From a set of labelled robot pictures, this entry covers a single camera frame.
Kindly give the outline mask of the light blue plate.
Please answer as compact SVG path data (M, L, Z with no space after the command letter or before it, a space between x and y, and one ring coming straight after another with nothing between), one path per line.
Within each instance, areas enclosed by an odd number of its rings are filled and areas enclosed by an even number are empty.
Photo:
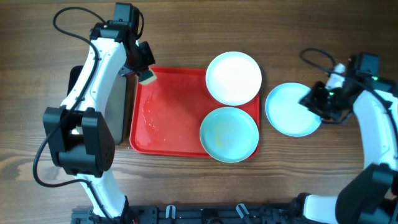
M316 131L321 125L321 117L299 103L309 92L309 87L294 82L272 89L265 102L270 124L280 133L292 137L308 136Z
M248 159L259 144L254 119L235 107L222 107L205 116L199 132L205 152L220 162L237 163Z

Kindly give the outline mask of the green yellow sponge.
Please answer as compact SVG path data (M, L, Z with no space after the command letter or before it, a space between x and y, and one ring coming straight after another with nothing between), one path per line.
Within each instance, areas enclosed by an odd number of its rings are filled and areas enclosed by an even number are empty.
M141 85L148 85L157 79L155 72L151 68L139 72L138 77Z

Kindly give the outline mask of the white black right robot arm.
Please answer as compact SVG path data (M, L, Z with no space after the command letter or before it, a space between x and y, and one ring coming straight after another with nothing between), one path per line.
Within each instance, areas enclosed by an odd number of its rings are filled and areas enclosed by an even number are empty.
M304 196L301 216L318 223L397 223L397 87L378 76L375 65L338 64L300 104L322 118L344 110L359 123L364 169L337 196Z

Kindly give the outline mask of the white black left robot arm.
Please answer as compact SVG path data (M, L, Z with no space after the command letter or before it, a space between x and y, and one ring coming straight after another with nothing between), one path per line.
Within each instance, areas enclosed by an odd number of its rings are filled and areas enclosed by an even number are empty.
M143 27L122 19L97 23L86 42L87 60L67 97L58 108L48 107L43 122L45 146L55 166L73 176L86 190L96 223L132 223L127 197L120 191L111 165L115 142L106 107L116 100L113 90L126 74L137 75L141 85L156 79L149 44L139 42Z

